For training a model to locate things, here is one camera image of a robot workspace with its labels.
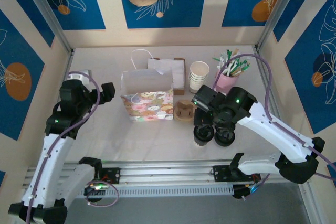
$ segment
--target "wire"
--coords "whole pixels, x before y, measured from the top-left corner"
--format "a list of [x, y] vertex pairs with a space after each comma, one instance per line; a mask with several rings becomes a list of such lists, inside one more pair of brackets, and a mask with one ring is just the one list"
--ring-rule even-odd
[[82, 72], [79, 72], [79, 71], [72, 71], [72, 72], [69, 72], [69, 74], [81, 74], [82, 76], [85, 76], [86, 78], [88, 78], [92, 83], [93, 85], [96, 87], [97, 89], [97, 101], [96, 101], [96, 104], [94, 106], [94, 108], [90, 111], [90, 113], [85, 116], [81, 121], [79, 121], [78, 123], [74, 124], [73, 126], [67, 128], [66, 130], [64, 130], [61, 134], [59, 134], [59, 136], [55, 139], [55, 141], [53, 142], [53, 144], [50, 146], [48, 152], [47, 152], [47, 155], [48, 157], [45, 157], [42, 161], [42, 164], [41, 164], [41, 167], [38, 171], [38, 174], [36, 176], [36, 180], [35, 180], [35, 183], [34, 183], [34, 186], [33, 186], [33, 189], [31, 191], [31, 195], [33, 196], [32, 199], [30, 199], [29, 201], [29, 205], [28, 205], [28, 209], [27, 209], [27, 216], [26, 216], [26, 224], [30, 224], [30, 215], [31, 215], [31, 209], [33, 207], [33, 202], [34, 202], [34, 198], [35, 198], [35, 193], [37, 191], [37, 187], [38, 187], [38, 184], [40, 182], [40, 179], [42, 177], [42, 173], [43, 173], [43, 170], [46, 166], [46, 163], [49, 159], [49, 156], [51, 154], [51, 152], [53, 151], [54, 147], [56, 146], [56, 144], [58, 143], [58, 141], [65, 135], [67, 134], [69, 131], [73, 130], [74, 128], [82, 125], [83, 123], [86, 122], [86, 120], [92, 116], [92, 114], [96, 111], [98, 105], [99, 105], [99, 101], [100, 101], [100, 92], [99, 92], [99, 86], [98, 84], [96, 83], [95, 80], [92, 79], [92, 77], [90, 77], [89, 75], [85, 74], [85, 73], [82, 73]]
[[119, 200], [119, 192], [118, 192], [118, 190], [116, 189], [116, 187], [114, 185], [112, 185], [112, 184], [110, 184], [110, 183], [108, 183], [106, 181], [102, 181], [102, 180], [93, 180], [93, 181], [90, 181], [89, 183], [87, 183], [87, 185], [89, 186], [91, 184], [96, 184], [96, 183], [105, 184], [107, 186], [112, 187], [115, 190], [115, 192], [117, 193], [117, 197], [116, 197], [115, 201], [112, 202], [112, 203], [110, 203], [110, 204], [107, 204], [107, 205], [97, 205], [97, 204], [94, 204], [94, 203], [92, 203], [92, 202], [89, 201], [89, 195], [90, 195], [91, 192], [94, 191], [93, 190], [90, 193], [88, 193], [87, 196], [86, 196], [86, 198], [85, 198], [89, 206], [101, 207], [101, 208], [102, 207], [112, 207], [115, 203], [117, 203], [117, 201]]
[[[296, 136], [295, 134], [293, 134], [292, 132], [290, 132], [288, 129], [286, 129], [285, 127], [283, 127], [279, 123], [273, 121], [273, 118], [272, 118], [271, 114], [269, 113], [269, 109], [268, 109], [268, 99], [269, 99], [269, 93], [270, 93], [271, 84], [272, 84], [272, 70], [271, 70], [270, 65], [268, 64], [268, 62], [264, 58], [260, 57], [259, 55], [254, 55], [254, 54], [241, 54], [241, 55], [232, 57], [220, 69], [220, 71], [218, 73], [218, 76], [217, 76], [217, 78], [216, 78], [216, 80], [214, 82], [214, 85], [212, 86], [212, 89], [215, 89], [216, 84], [217, 84], [217, 82], [218, 82], [221, 74], [223, 73], [223, 71], [225, 70], [225, 68], [230, 64], [230, 62], [233, 61], [233, 60], [236, 60], [236, 59], [238, 59], [240, 57], [245, 57], [245, 56], [247, 56], [247, 57], [254, 57], [254, 58], [262, 61], [265, 64], [265, 66], [266, 66], [266, 68], [268, 70], [268, 83], [267, 83], [267, 88], [266, 88], [265, 103], [264, 104], [265, 104], [265, 113], [266, 113], [266, 116], [267, 116], [268, 120], [270, 121], [270, 123], [273, 123], [276, 127], [278, 127], [279, 129], [281, 129], [282, 131], [284, 131], [285, 133], [287, 133], [288, 135], [290, 135], [291, 137], [293, 137], [300, 144], [302, 144], [302, 146], [306, 146], [309, 150], [311, 150], [312, 152], [314, 152], [315, 154], [317, 154], [319, 157], [321, 157], [325, 162], [327, 162], [336, 171], [336, 166], [327, 157], [325, 157], [322, 153], [320, 153], [319, 151], [315, 150], [311, 146], [307, 146], [307, 143], [305, 141], [303, 141], [301, 138], [299, 138], [299, 136]], [[329, 176], [326, 176], [326, 175], [323, 175], [323, 174], [320, 174], [320, 173], [315, 173], [315, 175], [323, 177], [323, 178], [327, 178], [327, 179], [330, 179], [330, 180], [333, 180], [333, 181], [336, 181], [336, 178], [329, 177]], [[265, 183], [265, 181], [268, 179], [269, 176], [270, 176], [270, 174], [267, 174], [267, 176], [261, 181], [261, 183], [260, 183], [260, 185], [258, 187], [262, 186]]]

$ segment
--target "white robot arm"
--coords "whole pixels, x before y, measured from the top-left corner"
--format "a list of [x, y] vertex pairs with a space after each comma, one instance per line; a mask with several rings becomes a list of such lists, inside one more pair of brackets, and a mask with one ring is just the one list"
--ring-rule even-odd
[[[306, 182], [315, 174], [318, 166], [316, 154], [307, 147], [322, 152], [324, 140], [319, 137], [311, 139], [303, 136], [273, 115], [270, 121], [264, 106], [246, 90], [233, 87], [225, 96], [207, 86], [202, 86], [192, 101], [198, 106], [194, 121], [196, 142], [207, 142], [214, 136], [219, 145], [229, 146], [234, 140], [235, 124], [238, 123], [256, 132], [280, 150], [271, 155], [255, 158], [238, 153], [230, 169], [238, 169], [245, 175], [280, 173], [284, 178], [299, 184]], [[276, 123], [299, 137], [304, 144], [280, 129]], [[211, 130], [213, 131], [212, 126], [215, 127], [216, 133], [209, 134]]]
[[[99, 104], [111, 101], [115, 92], [111, 83], [103, 84], [102, 87]], [[32, 198], [34, 201], [31, 205], [31, 220], [40, 224], [64, 223], [67, 208], [77, 193], [87, 182], [102, 177], [101, 161], [95, 158], [83, 158], [67, 181], [57, 187], [66, 156], [76, 139], [79, 127], [61, 138], [51, 153], [47, 152], [59, 134], [82, 119], [97, 100], [97, 91], [89, 92], [79, 80], [64, 82], [60, 94], [61, 102], [55, 106], [52, 116], [47, 121], [44, 147], [37, 165], [37, 170], [40, 170], [44, 159], [48, 158], [44, 167], [45, 172], [40, 177], [38, 173], [34, 174], [22, 202], [12, 204], [9, 209], [9, 214], [22, 223], [26, 219]], [[270, 122], [263, 105], [246, 90], [233, 87], [225, 96], [207, 86], [202, 86], [192, 101], [198, 106], [195, 112], [194, 136], [199, 145], [206, 144], [214, 137], [219, 145], [229, 146], [234, 140], [235, 124], [239, 123], [279, 149], [277, 153], [256, 158], [247, 157], [244, 153], [236, 154], [225, 171], [228, 181], [237, 181], [235, 179], [239, 179], [240, 175], [271, 173], [281, 174], [294, 183], [304, 183], [316, 172], [318, 166], [316, 154], [307, 147], [322, 152], [324, 141], [318, 137], [311, 139], [303, 136], [274, 116]], [[298, 136], [305, 144], [300, 144], [277, 127], [275, 122]], [[33, 193], [37, 180], [39, 181], [37, 191]]]
[[22, 202], [11, 204], [8, 213], [18, 223], [55, 224], [64, 223], [67, 208], [76, 195], [94, 179], [101, 179], [101, 160], [84, 157], [69, 178], [58, 186], [59, 177], [78, 130], [85, 123], [83, 117], [92, 106], [112, 100], [115, 89], [112, 83], [102, 85], [102, 92], [89, 91], [84, 78], [70, 78], [60, 88], [60, 102], [47, 120], [44, 145], [30, 185]]

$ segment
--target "pink pencil holder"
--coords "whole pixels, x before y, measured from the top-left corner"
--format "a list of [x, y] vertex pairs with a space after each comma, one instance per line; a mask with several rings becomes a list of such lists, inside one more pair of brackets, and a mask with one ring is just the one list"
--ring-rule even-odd
[[230, 89], [236, 84], [239, 76], [237, 77], [228, 77], [221, 74], [221, 77], [219, 78], [217, 84], [216, 84], [216, 90], [222, 93], [227, 94]]

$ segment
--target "paper bag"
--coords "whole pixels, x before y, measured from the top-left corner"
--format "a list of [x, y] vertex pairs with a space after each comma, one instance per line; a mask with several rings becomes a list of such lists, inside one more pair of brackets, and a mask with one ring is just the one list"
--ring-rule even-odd
[[124, 72], [120, 96], [132, 121], [172, 120], [172, 70], [161, 68]]

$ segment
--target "white table surface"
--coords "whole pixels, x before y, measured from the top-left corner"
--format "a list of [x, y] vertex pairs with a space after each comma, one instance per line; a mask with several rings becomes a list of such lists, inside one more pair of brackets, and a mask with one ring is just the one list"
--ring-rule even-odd
[[[179, 46], [143, 47], [154, 57], [172, 59], [182, 57], [186, 60], [187, 74], [190, 64], [201, 60], [209, 64], [210, 73], [207, 85], [212, 86], [218, 58], [226, 49], [239, 48], [242, 53], [253, 54], [252, 46]], [[120, 77], [123, 71], [132, 70], [131, 52], [139, 47], [122, 48], [77, 48], [71, 70], [90, 69], [99, 85], [113, 82], [115, 98], [100, 105], [92, 117], [83, 125], [67, 157], [68, 162], [77, 162], [84, 156], [100, 158], [104, 161], [184, 161], [207, 159], [231, 159], [238, 152], [249, 155], [262, 155], [276, 151], [259, 135], [236, 125], [236, 139], [229, 147], [221, 147], [214, 140], [200, 147], [194, 143], [193, 124], [178, 121], [131, 122], [120, 98]], [[134, 52], [138, 69], [146, 68], [148, 54]], [[250, 68], [243, 73], [237, 86], [248, 90], [264, 103], [265, 88], [254, 59]], [[174, 102], [191, 100], [193, 95], [174, 96]]]

